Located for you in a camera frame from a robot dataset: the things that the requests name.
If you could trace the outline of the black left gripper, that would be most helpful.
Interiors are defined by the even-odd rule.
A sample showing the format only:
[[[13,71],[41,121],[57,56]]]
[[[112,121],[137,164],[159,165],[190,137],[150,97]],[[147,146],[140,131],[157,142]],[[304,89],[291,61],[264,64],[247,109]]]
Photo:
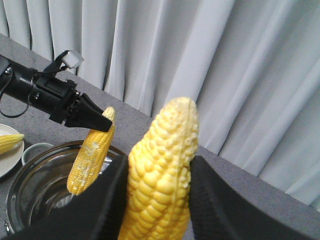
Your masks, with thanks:
[[[113,121],[103,115],[87,94],[77,96],[77,84],[70,79],[40,77],[32,88],[32,106],[49,114],[49,119],[69,128],[108,132]]]

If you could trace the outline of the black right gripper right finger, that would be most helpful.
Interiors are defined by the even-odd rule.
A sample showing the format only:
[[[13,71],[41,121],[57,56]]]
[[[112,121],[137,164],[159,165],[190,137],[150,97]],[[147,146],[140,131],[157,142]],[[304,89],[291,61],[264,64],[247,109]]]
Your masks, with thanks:
[[[258,209],[202,157],[191,161],[189,210],[196,240],[311,240]]]

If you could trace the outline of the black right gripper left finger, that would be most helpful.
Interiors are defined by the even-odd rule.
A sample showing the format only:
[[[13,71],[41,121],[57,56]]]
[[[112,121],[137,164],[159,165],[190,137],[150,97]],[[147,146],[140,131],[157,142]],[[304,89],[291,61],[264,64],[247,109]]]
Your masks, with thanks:
[[[94,183],[65,207],[11,240],[116,240],[127,204],[128,157],[117,156]]]

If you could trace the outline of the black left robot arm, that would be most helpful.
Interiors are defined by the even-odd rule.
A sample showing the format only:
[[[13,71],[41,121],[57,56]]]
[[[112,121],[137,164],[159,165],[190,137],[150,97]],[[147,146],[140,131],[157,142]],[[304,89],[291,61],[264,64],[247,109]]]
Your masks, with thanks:
[[[113,121],[103,116],[103,110],[77,91],[73,80],[56,78],[61,64],[54,61],[41,72],[1,56],[0,93],[49,114],[50,120],[68,128],[108,132]]]

